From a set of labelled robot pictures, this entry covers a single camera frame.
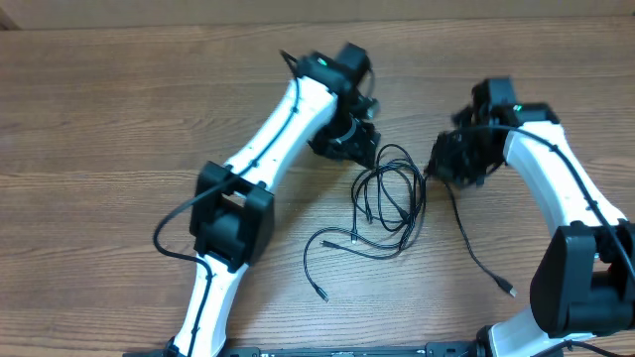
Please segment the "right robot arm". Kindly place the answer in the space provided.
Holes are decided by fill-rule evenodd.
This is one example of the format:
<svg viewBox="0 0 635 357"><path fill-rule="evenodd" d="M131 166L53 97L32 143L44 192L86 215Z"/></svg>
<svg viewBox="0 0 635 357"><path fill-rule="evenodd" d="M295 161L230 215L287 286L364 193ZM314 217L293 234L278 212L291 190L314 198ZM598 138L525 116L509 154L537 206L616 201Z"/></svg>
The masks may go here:
<svg viewBox="0 0 635 357"><path fill-rule="evenodd" d="M426 167L445 186L481 185L501 166L531 192L551 240L530 284L530 304L482 327L454 356L561 356L590 339L634 328L634 222L612 205L575 157L545 102L518 101L508 77L487 78L451 117Z"/></svg>

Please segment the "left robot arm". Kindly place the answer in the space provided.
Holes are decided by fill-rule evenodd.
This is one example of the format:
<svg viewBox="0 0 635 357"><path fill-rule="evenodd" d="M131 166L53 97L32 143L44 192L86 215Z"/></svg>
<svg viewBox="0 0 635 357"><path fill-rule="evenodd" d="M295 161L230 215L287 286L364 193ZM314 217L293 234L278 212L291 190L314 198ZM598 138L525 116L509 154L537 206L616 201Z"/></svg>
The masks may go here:
<svg viewBox="0 0 635 357"><path fill-rule="evenodd" d="M335 58L282 57L292 79L252 139L224 164L198 175L190 234L196 265L187 314L165 356L217 356L240 282L273 236L275 191L303 149L371 169L380 140L370 120L378 102L358 88L372 73L365 50L346 44Z"/></svg>

